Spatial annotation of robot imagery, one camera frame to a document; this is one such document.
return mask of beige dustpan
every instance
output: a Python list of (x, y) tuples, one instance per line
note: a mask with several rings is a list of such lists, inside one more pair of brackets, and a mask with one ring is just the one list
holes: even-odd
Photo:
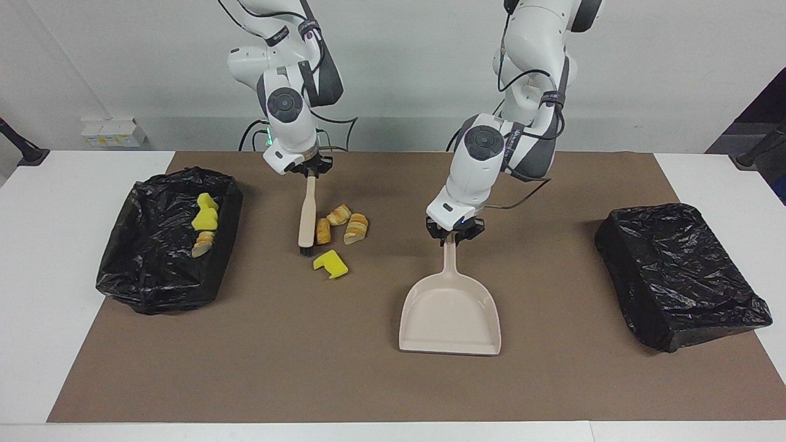
[(498, 355), (497, 306), (483, 284), (458, 273), (456, 242), (444, 247), (443, 271), (421, 279), (404, 302), (399, 348), (405, 352)]

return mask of trash bag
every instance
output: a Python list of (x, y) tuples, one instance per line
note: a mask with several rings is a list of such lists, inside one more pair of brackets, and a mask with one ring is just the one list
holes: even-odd
[(662, 352), (773, 323), (698, 209), (613, 211), (595, 235), (628, 327)]
[[(220, 206), (219, 228), (211, 250), (192, 258), (198, 233), (191, 221), (203, 192)], [(137, 182), (112, 229), (96, 288), (146, 315), (212, 302), (232, 253), (242, 204), (235, 179), (217, 171), (187, 168)]]

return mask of brown mat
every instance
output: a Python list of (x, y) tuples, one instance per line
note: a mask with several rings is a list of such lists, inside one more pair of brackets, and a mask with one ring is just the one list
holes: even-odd
[[(305, 182), (252, 153), (178, 153), (169, 168), (234, 175), (245, 194), (219, 299), (147, 317), (106, 301), (50, 422), (757, 420), (786, 418), (786, 387), (754, 333), (679, 352), (639, 344), (593, 246), (614, 208), (677, 201), (654, 157), (561, 153), (542, 193), (487, 211), (458, 267), (500, 312), (498, 357), (398, 351), (412, 284), (440, 270), (424, 209), (450, 155), (337, 154), (318, 204), (347, 202), (369, 237), (334, 247), (329, 281), (296, 247)], [(492, 202), (530, 189), (501, 177)]]

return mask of yellow foam piece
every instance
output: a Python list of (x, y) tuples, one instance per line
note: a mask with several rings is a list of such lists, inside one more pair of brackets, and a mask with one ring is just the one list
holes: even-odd
[(219, 213), (214, 208), (203, 208), (196, 214), (191, 226), (194, 230), (217, 230), (219, 228)]
[(213, 200), (213, 197), (211, 197), (209, 193), (200, 193), (199, 197), (196, 199), (196, 205), (198, 205), (199, 208), (213, 208), (216, 211), (219, 210), (219, 204)]
[(314, 270), (324, 267), (330, 273), (330, 279), (336, 279), (349, 272), (349, 267), (339, 257), (335, 250), (323, 253), (314, 260)]

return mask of white wall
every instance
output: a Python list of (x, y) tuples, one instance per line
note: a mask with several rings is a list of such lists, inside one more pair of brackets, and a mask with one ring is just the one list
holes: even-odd
[[(561, 149), (703, 152), (786, 66), (786, 2), (606, 2), (568, 42)], [(310, 3), (346, 87), (323, 113), (363, 118), (354, 149), (443, 149), (501, 98), (501, 0)], [(234, 149), (260, 114), (226, 70), (256, 40), (213, 0), (2, 0), (0, 39), (0, 112), (40, 145), (82, 149), (80, 118), (133, 116), (154, 149)]]

